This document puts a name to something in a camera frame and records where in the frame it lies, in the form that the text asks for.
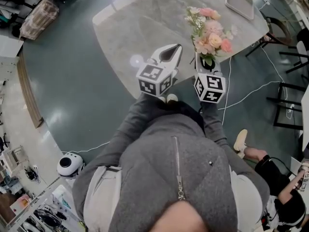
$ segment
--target flower bouquet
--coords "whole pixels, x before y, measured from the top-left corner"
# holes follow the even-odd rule
[[[224,30],[218,22],[220,17],[218,12],[211,8],[187,8],[185,20],[193,29],[191,39],[195,51],[201,60],[205,61],[206,65],[203,67],[208,70],[215,67],[215,57],[220,56],[220,52],[232,52],[230,40],[237,34],[235,26],[232,26],[231,30]]]

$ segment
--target dark green floor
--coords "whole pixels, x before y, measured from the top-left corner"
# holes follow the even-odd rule
[[[134,102],[107,62],[92,26],[93,16],[112,1],[66,0],[60,6],[59,18],[36,41],[24,44],[27,71],[39,110],[63,151],[87,150],[109,141]],[[262,9],[266,16],[284,19],[284,15],[291,13],[283,0],[270,2],[270,6]],[[262,7],[264,3],[258,0],[256,4]],[[300,26],[289,24],[289,29],[295,36]],[[245,57],[250,49],[232,58],[228,105],[263,84],[280,81],[261,49]],[[305,85],[300,78],[304,70],[285,74],[291,64],[281,64],[278,52],[287,51],[287,47],[270,44],[265,50],[286,82]],[[298,61],[295,57],[289,60],[291,63]],[[228,60],[222,63],[222,70],[228,77]],[[266,96],[276,97],[278,86],[270,84],[227,109],[224,129],[231,146],[238,132],[248,129],[248,145],[263,148],[289,165],[290,156],[297,155],[297,132],[273,127],[276,107],[266,101]],[[192,80],[178,83],[171,91],[198,109]],[[288,92],[289,99],[300,100],[299,95]],[[288,122],[294,124],[293,118]],[[301,123],[300,114],[295,113],[295,122]],[[103,148],[81,155],[89,161]]]

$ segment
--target floor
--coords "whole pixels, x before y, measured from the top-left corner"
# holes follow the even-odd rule
[[[1,105],[1,120],[3,130],[10,141],[10,149],[19,147],[25,150],[30,165],[37,165],[40,183],[27,179],[25,171],[18,174],[18,178],[25,188],[35,196],[45,190],[57,177],[55,166],[62,153],[51,136],[47,125],[35,129],[22,94],[15,67],[10,81],[3,87],[5,98]]]
[[[49,26],[36,41],[26,41],[24,54],[26,68],[41,115],[57,145],[62,151],[85,151],[109,141],[122,122],[134,99],[112,71],[97,42],[92,18],[113,0],[66,0],[60,5],[59,18]],[[261,11],[278,19],[290,14],[284,0],[269,0],[271,5]],[[255,0],[258,8],[264,4]],[[300,30],[297,23],[288,24],[296,36]],[[258,49],[248,58],[245,49],[231,59],[232,73],[227,104],[234,104],[250,91],[270,81],[280,81],[265,53]],[[287,47],[268,45],[265,50],[285,82],[304,86],[300,73],[285,74],[291,63],[298,60],[281,58],[280,50]],[[228,77],[229,61],[222,64]],[[263,148],[271,156],[278,157],[287,165],[290,156],[297,156],[297,132],[273,127],[276,107],[266,101],[266,96],[276,97],[278,83],[272,83],[255,92],[244,102],[226,110],[224,130],[230,145],[238,132],[249,130],[248,145]],[[198,109],[199,104],[192,88],[192,80],[176,84],[171,92]],[[289,98],[300,99],[288,91]],[[280,120],[286,120],[284,113]],[[301,116],[295,113],[295,123]],[[89,162],[104,147],[82,152]]]

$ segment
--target white sleeve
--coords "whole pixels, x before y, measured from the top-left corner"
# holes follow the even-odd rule
[[[248,177],[237,175],[234,171],[230,172],[237,209],[238,230],[241,232],[253,231],[254,225],[262,216],[262,198]]]

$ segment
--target zipper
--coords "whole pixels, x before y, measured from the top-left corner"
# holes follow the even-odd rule
[[[178,138],[176,136],[172,136],[174,149],[176,153],[176,168],[177,168],[177,183],[178,183],[178,200],[185,200],[185,195],[183,192],[183,179],[180,174],[180,157],[179,157],[179,149],[178,149]]]

